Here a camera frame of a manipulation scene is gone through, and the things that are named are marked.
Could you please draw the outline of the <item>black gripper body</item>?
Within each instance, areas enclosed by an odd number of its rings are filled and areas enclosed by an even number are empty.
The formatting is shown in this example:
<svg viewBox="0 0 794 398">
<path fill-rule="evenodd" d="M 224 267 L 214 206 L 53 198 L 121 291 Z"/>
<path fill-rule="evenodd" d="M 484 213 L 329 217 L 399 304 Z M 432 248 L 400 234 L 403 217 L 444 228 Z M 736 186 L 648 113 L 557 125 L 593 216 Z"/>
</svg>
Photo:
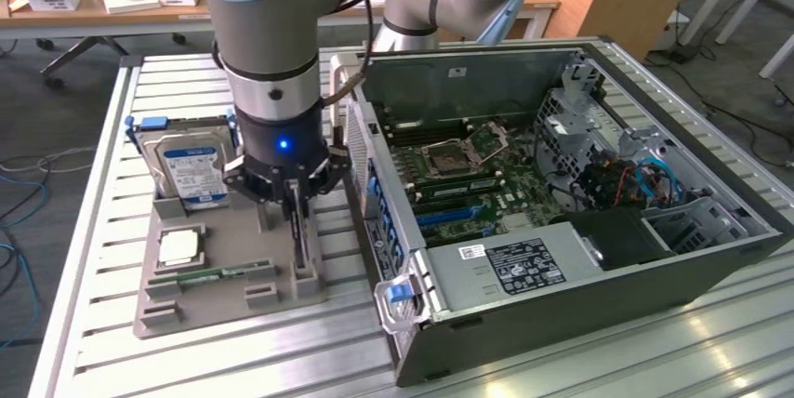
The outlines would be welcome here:
<svg viewBox="0 0 794 398">
<path fill-rule="evenodd" d="M 237 110 L 242 142 L 242 167 L 258 178 L 260 193 L 268 201 L 289 203 L 292 179 L 305 178 L 328 157 L 323 135 L 321 109 L 309 108 L 291 119 L 262 120 Z"/>
</svg>

